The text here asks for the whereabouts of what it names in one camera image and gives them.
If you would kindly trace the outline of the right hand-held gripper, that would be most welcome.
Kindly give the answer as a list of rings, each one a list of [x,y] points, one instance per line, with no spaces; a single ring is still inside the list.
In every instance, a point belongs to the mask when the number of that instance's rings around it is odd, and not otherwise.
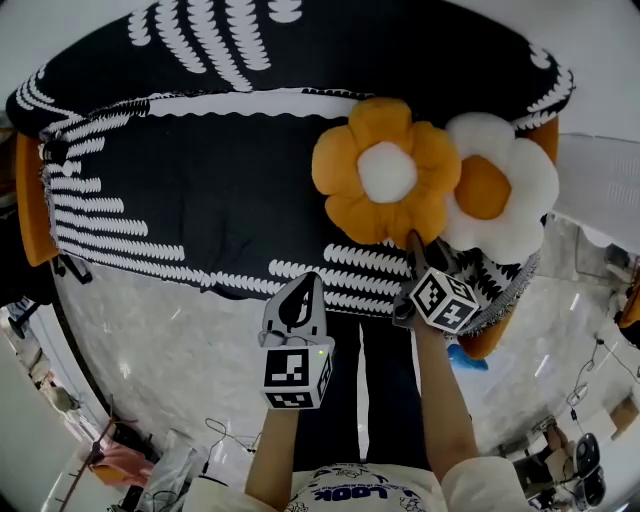
[[[458,333],[479,310],[471,287],[450,276],[456,273],[456,261],[440,239],[429,244],[429,264],[416,230],[406,237],[406,262],[410,279],[394,298],[392,321],[411,328],[418,315],[427,325],[445,333]]]

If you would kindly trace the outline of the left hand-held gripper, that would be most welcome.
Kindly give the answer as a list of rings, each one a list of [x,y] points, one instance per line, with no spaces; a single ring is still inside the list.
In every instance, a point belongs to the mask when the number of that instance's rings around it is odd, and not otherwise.
[[[264,351],[261,393],[268,406],[319,408],[333,370],[335,341],[327,332],[317,273],[296,277],[267,302],[258,343]]]

